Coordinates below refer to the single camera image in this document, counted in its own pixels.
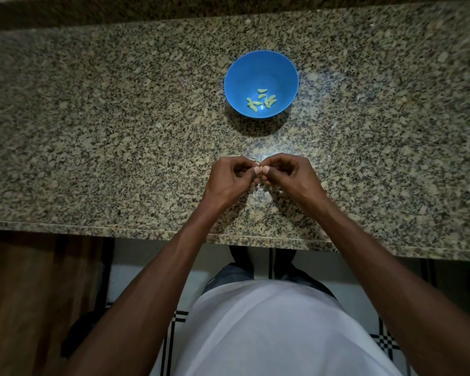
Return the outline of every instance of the forearm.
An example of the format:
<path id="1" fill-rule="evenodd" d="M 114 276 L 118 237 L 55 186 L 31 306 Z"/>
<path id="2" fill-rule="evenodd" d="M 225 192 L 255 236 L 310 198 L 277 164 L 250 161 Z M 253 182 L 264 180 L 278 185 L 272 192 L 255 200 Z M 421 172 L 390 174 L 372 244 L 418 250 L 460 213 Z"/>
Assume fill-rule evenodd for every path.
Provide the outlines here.
<path id="1" fill-rule="evenodd" d="M 470 318 L 332 201 L 315 203 L 312 216 L 343 255 L 416 372 L 470 374 Z"/>
<path id="2" fill-rule="evenodd" d="M 201 202 L 188 222 L 129 284 L 69 360 L 67 374 L 146 374 L 219 209 Z"/>

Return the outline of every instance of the pants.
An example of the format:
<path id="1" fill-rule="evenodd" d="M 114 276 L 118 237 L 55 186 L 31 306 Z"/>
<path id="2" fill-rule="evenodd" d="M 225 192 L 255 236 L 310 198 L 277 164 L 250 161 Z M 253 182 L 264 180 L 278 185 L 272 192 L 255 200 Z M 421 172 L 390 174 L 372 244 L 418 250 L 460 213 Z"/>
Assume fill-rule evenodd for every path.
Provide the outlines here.
<path id="1" fill-rule="evenodd" d="M 223 269 L 221 269 L 219 273 L 216 274 L 213 278 L 211 278 L 209 282 L 207 282 L 202 294 L 221 285 L 253 279 L 254 272 L 243 269 L 239 267 L 236 263 L 230 263 L 226 265 Z M 314 280 L 302 270 L 297 269 L 294 265 L 291 265 L 289 267 L 287 273 L 281 278 L 281 280 L 309 286 L 337 299 L 334 294 L 332 294 L 332 292 L 327 288 L 327 286 L 317 280 Z"/>

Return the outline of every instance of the blue bowl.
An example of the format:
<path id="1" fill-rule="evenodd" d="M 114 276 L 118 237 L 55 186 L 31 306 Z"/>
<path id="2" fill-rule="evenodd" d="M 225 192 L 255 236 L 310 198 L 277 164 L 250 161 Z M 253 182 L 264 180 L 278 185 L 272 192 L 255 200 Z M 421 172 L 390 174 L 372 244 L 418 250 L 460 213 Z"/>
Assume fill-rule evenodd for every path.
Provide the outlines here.
<path id="1" fill-rule="evenodd" d="M 225 95 L 230 105 L 244 116 L 265 119 L 281 113 L 289 107 L 298 92 L 298 72 L 293 63 L 282 54 L 269 51 L 253 51 L 238 58 L 225 77 Z M 258 89 L 268 89 L 268 97 L 277 100 L 271 108 L 256 106 L 254 112 L 247 106 L 247 98 L 258 99 Z"/>

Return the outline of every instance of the bowl rim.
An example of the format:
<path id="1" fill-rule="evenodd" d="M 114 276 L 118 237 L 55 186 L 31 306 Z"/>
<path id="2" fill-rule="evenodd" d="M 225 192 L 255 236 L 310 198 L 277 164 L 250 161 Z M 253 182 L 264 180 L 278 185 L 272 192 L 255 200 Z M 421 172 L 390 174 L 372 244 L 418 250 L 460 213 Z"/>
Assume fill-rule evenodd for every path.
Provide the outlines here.
<path id="1" fill-rule="evenodd" d="M 280 55 L 280 56 L 283 56 L 285 59 L 287 59 L 287 61 L 292 65 L 293 69 L 294 69 L 294 73 L 296 75 L 296 90 L 294 91 L 294 96 L 291 98 L 291 100 L 289 101 L 289 103 L 284 107 L 282 108 L 281 111 L 279 112 L 276 112 L 272 115 L 269 115 L 269 116 L 264 116 L 264 117 L 254 117 L 254 116 L 249 116 L 247 115 L 246 113 L 242 112 L 242 111 L 239 111 L 237 108 L 235 108 L 232 103 L 230 102 L 230 100 L 228 99 L 228 96 L 226 95 L 226 77 L 228 76 L 228 73 L 230 72 L 230 70 L 232 69 L 233 65 L 235 63 L 237 63 L 237 61 L 241 60 L 244 56 L 248 56 L 249 54 L 254 54 L 256 52 L 261 52 L 261 51 L 267 51 L 267 52 L 271 52 L 273 54 L 277 54 L 277 55 Z M 278 51 L 273 51 L 273 50 L 253 50 L 251 52 L 247 52 L 246 54 L 242 55 L 242 56 L 239 56 L 231 65 L 230 67 L 228 68 L 228 71 L 226 71 L 226 75 L 225 75 L 225 81 L 223 82 L 223 91 L 225 93 L 225 98 L 226 100 L 228 101 L 228 104 L 230 104 L 230 107 L 232 107 L 235 111 L 237 111 L 238 113 L 240 113 L 241 115 L 243 116 L 246 116 L 246 117 L 249 117 L 251 119 L 269 119 L 271 117 L 274 117 L 276 115 L 278 115 L 279 113 L 282 113 L 284 112 L 290 105 L 291 103 L 294 101 L 294 98 L 296 97 L 296 95 L 298 94 L 298 88 L 299 88 L 299 74 L 298 74 L 298 70 L 296 69 L 296 66 L 294 65 L 294 63 L 288 58 L 286 57 L 284 54 L 278 52 Z"/>

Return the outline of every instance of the white shirt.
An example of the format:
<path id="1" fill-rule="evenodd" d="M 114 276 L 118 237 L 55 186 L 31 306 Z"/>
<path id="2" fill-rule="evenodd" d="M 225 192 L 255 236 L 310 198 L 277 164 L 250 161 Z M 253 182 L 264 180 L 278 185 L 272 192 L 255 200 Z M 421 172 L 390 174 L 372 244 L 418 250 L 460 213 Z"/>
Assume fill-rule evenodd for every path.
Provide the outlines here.
<path id="1" fill-rule="evenodd" d="M 286 281 L 208 291 L 193 305 L 183 335 L 176 376 L 401 376 L 338 301 Z"/>

